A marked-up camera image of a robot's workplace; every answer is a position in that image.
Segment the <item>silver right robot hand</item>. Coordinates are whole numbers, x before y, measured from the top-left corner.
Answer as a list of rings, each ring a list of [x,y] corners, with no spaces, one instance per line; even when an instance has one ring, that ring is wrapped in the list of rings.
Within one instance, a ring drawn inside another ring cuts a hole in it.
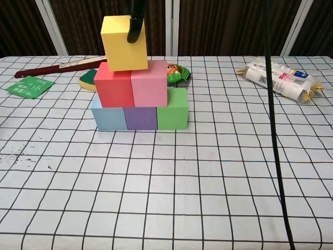
[[[133,44],[139,38],[144,21],[145,5],[145,0],[129,1],[130,27],[127,34],[128,43]]]

